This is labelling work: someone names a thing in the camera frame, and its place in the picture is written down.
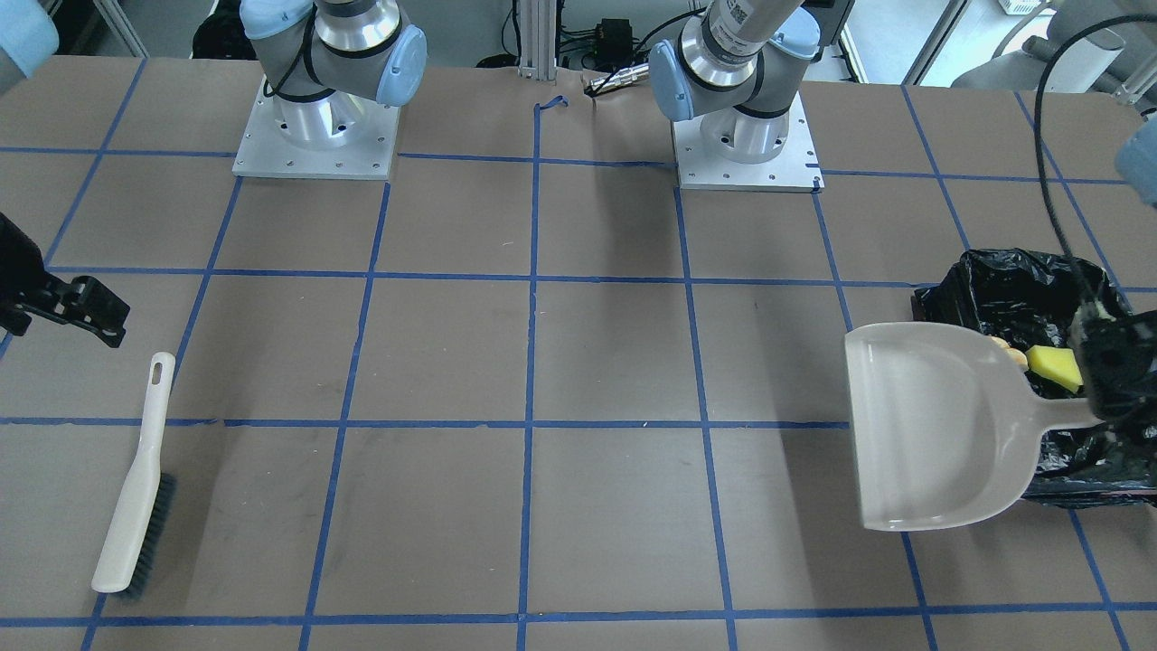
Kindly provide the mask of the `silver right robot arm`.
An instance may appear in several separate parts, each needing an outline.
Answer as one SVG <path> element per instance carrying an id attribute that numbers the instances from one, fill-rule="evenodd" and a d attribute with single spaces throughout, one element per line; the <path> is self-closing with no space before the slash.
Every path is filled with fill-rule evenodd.
<path id="1" fill-rule="evenodd" d="M 239 21 L 264 71 L 233 172 L 268 180 L 385 182 L 400 109 L 417 95 L 428 42 L 397 1 L 243 1 Z M 35 317 L 119 347 L 127 302 L 93 276 L 56 278 L 12 219 L 1 227 L 1 321 Z"/>

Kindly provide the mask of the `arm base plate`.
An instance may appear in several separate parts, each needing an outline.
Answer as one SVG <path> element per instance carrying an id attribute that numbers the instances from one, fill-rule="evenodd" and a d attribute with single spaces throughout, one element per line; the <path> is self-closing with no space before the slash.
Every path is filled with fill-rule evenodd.
<path id="1" fill-rule="evenodd" d="M 263 79 L 233 173 L 281 180 L 388 182 L 401 108 L 336 91 L 296 103 L 266 96 Z"/>
<path id="2" fill-rule="evenodd" d="M 671 136 L 681 188 L 761 193 L 825 188 L 799 93 L 784 114 L 762 119 L 727 108 L 672 123 Z"/>

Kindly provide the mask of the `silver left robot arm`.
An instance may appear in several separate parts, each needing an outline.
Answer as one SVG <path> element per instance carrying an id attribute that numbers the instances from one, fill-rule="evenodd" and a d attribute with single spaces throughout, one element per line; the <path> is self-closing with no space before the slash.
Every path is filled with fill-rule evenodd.
<path id="1" fill-rule="evenodd" d="M 700 164 L 773 172 L 802 147 L 793 106 L 820 50 L 821 28 L 798 1 L 712 1 L 649 51 L 654 102 Z M 1111 315 L 1086 278 L 1078 288 L 1069 342 L 1092 412 L 1107 423 L 1154 417 L 1154 312 Z"/>

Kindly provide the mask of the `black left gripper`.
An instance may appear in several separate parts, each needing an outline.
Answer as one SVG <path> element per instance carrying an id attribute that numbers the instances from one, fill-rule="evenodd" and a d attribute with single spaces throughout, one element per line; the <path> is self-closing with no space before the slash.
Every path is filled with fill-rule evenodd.
<path id="1" fill-rule="evenodd" d="M 1069 342 L 1082 375 L 1088 408 L 1105 423 L 1154 424 L 1156 313 L 1112 317 L 1079 308 Z"/>

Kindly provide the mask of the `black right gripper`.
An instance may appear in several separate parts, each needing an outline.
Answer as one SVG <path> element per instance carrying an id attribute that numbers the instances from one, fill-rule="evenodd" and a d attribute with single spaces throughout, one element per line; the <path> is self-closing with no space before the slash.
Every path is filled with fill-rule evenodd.
<path id="1" fill-rule="evenodd" d="M 89 331 L 100 342 L 118 349 L 127 334 L 131 306 L 98 278 L 62 281 L 50 275 L 40 247 L 12 219 L 1 214 L 1 326 L 24 336 L 32 323 L 25 312 Z"/>

